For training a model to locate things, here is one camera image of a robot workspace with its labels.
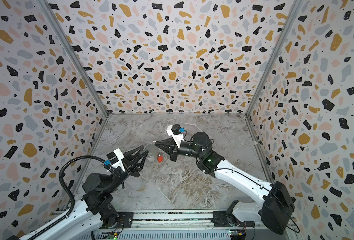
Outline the red key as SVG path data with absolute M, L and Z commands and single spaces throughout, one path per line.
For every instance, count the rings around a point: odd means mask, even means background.
M 161 162 L 163 161 L 163 155 L 162 155 L 162 153 L 158 153 L 158 155 L 157 155 L 157 160 L 158 160 L 159 163 L 161 163 Z

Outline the metal keyring plate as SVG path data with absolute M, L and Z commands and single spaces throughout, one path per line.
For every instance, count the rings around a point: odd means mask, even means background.
M 163 160 L 163 155 L 161 150 L 155 145 L 156 141 L 151 142 L 149 145 L 145 147 L 145 150 L 149 152 L 155 159 L 156 163 L 159 163 L 159 157 L 161 157 L 161 161 Z

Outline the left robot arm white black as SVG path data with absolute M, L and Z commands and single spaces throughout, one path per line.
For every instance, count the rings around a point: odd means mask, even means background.
M 107 159 L 96 156 L 75 157 L 66 162 L 59 172 L 59 183 L 70 198 L 68 210 L 46 225 L 21 237 L 23 240 L 73 240 L 101 227 L 109 228 L 123 224 L 112 205 L 113 192 L 124 187 L 129 176 L 139 177 L 144 167 L 148 151 L 144 146 L 123 153 L 116 149 Z M 64 181 L 65 170 L 72 163 L 83 159 L 96 160 L 103 164 L 107 174 L 92 173 L 82 185 L 84 195 L 76 201 Z

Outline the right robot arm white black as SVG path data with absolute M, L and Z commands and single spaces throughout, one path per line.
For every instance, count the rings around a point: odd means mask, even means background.
M 283 235 L 289 228 L 294 203 L 283 183 L 277 181 L 272 184 L 237 168 L 212 149 L 213 140 L 205 132 L 194 134 L 189 141 L 184 139 L 183 134 L 170 132 L 169 136 L 154 144 L 169 154 L 170 160 L 175 162 L 178 156 L 194 158 L 204 174 L 231 184 L 254 200 L 253 207 L 234 201 L 228 207 L 226 216 L 230 224 L 261 222 L 278 235 Z

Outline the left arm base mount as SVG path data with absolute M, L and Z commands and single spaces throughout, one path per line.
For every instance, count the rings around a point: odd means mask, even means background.
M 99 220 L 102 222 L 100 229 L 130 229 L 134 219 L 134 212 L 122 212 L 116 211 L 115 208 L 102 208 L 97 211 L 96 215 L 99 216 Z

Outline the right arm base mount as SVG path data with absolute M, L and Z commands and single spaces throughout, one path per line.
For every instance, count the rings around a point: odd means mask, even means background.
M 253 227 L 260 220 L 259 206 L 256 203 L 243 203 L 233 201 L 224 211 L 213 211 L 213 219 L 216 228 L 220 227 Z

